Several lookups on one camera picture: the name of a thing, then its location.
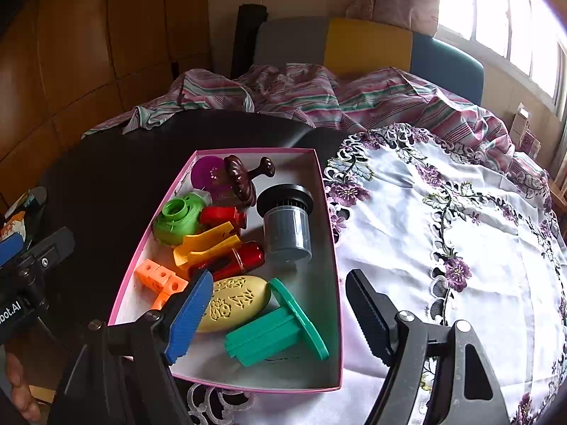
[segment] black lid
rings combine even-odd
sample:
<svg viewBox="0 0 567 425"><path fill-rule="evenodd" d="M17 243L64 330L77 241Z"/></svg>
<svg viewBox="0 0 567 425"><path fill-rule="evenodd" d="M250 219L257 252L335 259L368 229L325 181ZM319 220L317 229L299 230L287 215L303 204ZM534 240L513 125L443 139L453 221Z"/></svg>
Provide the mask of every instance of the black lid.
<svg viewBox="0 0 567 425"><path fill-rule="evenodd" d="M256 203L256 210L260 216L265 214L272 208L277 206L298 206L305 210L307 214L311 214L313 210L313 197L307 188L294 183L281 183L266 188Z"/></svg>

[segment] red plastic part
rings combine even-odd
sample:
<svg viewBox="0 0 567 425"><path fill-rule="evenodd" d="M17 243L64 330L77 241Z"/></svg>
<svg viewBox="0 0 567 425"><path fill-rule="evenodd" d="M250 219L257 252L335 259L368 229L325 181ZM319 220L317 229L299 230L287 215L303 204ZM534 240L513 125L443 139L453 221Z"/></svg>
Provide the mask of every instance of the red plastic part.
<svg viewBox="0 0 567 425"><path fill-rule="evenodd" d="M228 254L216 257L212 261L198 265L195 268L206 268L213 274L213 281L237 277L265 263L264 251L256 241L248 241L240 248L233 249Z"/></svg>
<svg viewBox="0 0 567 425"><path fill-rule="evenodd" d="M230 222L234 228L246 228L246 213L239 212L234 206L208 206L202 209L199 215L201 225L216 227Z"/></svg>

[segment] window frame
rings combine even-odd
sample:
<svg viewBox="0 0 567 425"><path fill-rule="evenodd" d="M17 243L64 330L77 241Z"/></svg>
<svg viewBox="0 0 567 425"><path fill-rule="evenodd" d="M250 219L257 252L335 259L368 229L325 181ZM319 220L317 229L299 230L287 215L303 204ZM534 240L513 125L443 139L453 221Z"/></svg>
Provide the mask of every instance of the window frame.
<svg viewBox="0 0 567 425"><path fill-rule="evenodd" d="M559 43L557 42L557 72L555 78L555 91L554 96L551 97L547 92L545 92L535 81L532 80L531 75L534 70L534 51L532 49L531 64L529 67L529 75L526 75L522 70L520 70L516 65L512 64L510 61L511 47L512 47L512 15L511 15L511 4L510 0L507 0L508 10L506 16L508 18L508 45L506 49L506 56L501 56L496 51L483 45L482 43L476 41L476 30L477 30L477 0L472 0L473 4L473 19L472 19L472 30L471 39L464 38L460 33L451 30L439 23L438 30L435 38L443 41L449 45L459 48L460 50L466 52L467 54L473 56L475 59L484 64L487 62L493 66L503 70L514 80L522 84L526 89L529 90L534 96L536 96L545 106L551 110L554 115L558 116L560 119L563 116L563 111L565 109L566 96L567 96L567 56L566 52ZM529 0L529 6L532 6L532 1Z"/></svg>

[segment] pink striped blanket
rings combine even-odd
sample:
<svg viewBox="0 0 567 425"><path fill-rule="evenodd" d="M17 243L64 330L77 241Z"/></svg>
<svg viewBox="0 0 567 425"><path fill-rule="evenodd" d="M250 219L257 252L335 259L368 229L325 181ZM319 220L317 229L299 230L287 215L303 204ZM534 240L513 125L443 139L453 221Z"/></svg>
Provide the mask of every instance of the pink striped blanket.
<svg viewBox="0 0 567 425"><path fill-rule="evenodd" d="M551 208L546 171L515 152L502 121L488 110L396 68L339 81L323 66L252 66L236 80L207 70L183 73L169 92L99 124L85 135L126 123L124 133L159 126L181 110L225 109L277 115L349 133L392 123L425 128L480 164L505 174L535 207Z"/></svg>

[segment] teal spool holder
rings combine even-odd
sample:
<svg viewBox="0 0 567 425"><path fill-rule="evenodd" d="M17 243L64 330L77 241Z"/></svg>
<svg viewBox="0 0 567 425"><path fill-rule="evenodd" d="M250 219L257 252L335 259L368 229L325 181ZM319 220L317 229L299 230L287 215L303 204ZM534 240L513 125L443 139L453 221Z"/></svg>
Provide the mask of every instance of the teal spool holder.
<svg viewBox="0 0 567 425"><path fill-rule="evenodd" d="M304 340L320 360L327 359L325 342L291 292L277 278L269 285L280 307L228 333L228 355L248 367Z"/></svg>
<svg viewBox="0 0 567 425"><path fill-rule="evenodd" d="M154 220L155 239L167 246L179 246L183 237L201 229L199 214L205 201L195 193L169 200Z"/></svg>

